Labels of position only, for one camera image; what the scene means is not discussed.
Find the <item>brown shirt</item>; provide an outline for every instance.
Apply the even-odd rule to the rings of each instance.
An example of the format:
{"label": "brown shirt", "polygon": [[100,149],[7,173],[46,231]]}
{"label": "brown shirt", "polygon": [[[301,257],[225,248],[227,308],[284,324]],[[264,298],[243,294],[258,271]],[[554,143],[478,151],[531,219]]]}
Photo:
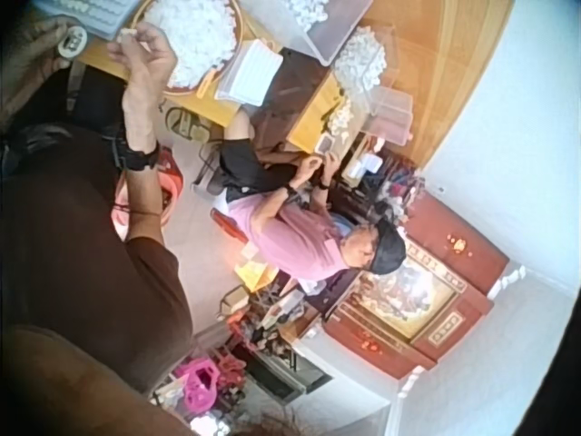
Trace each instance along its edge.
{"label": "brown shirt", "polygon": [[109,146],[66,131],[3,186],[3,325],[57,332],[149,393],[192,341],[178,262],[154,240],[120,240]]}

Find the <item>pink stool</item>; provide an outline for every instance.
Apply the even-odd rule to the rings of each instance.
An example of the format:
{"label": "pink stool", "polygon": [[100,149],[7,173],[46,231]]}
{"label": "pink stool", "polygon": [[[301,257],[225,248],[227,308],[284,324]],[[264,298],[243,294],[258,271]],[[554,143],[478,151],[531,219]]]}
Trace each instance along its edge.
{"label": "pink stool", "polygon": [[195,359],[175,370],[180,377],[188,374],[183,388],[185,405],[189,411],[202,414],[212,408],[218,397],[217,384],[220,370],[212,359]]}

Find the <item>man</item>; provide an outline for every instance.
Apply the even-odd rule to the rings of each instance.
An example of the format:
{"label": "man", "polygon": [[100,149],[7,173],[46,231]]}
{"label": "man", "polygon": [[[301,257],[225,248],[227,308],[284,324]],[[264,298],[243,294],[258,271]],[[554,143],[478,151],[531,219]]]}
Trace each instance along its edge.
{"label": "man", "polygon": [[327,212],[333,175],[340,167],[334,154],[324,156],[322,177],[310,209],[287,203],[323,164],[318,156],[304,158],[298,168],[268,169],[252,149],[251,124],[243,111],[224,131],[221,168],[226,173],[230,216],[265,260],[295,279],[319,281],[347,268],[376,274],[395,271],[406,257],[403,239],[386,220],[360,225],[341,238]]}
{"label": "man", "polygon": [[[147,395],[190,350],[192,337],[178,262],[163,246],[154,167],[159,145],[153,114],[176,58],[165,35],[148,24],[109,45],[110,56],[130,72],[124,129],[109,136],[113,146],[78,125],[30,125],[23,114],[54,103],[38,95],[50,94],[45,88],[70,64],[55,56],[55,48],[73,24],[54,17],[3,41],[0,121],[8,155],[18,154],[20,162],[3,174],[2,323],[56,332]],[[121,101],[116,105],[93,102],[87,110],[109,114]],[[29,119],[46,121],[56,112]],[[119,175],[113,155],[129,193],[124,242],[111,219]]]}

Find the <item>religious painting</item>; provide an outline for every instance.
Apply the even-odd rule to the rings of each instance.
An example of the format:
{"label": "religious painting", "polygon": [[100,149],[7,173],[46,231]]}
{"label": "religious painting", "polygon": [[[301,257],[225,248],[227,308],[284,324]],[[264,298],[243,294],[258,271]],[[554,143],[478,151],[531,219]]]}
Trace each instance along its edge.
{"label": "religious painting", "polygon": [[456,293],[408,256],[391,274],[362,272],[351,285],[350,300],[412,339]]}

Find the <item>black pants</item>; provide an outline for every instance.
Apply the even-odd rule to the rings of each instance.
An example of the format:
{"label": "black pants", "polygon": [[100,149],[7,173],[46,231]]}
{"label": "black pants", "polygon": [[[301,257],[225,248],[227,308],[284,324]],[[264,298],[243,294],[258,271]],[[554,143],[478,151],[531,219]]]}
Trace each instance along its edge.
{"label": "black pants", "polygon": [[249,139],[224,141],[220,150],[220,167],[226,176],[228,203],[248,195],[276,191],[290,182],[297,172],[297,167],[290,163],[264,168]]}

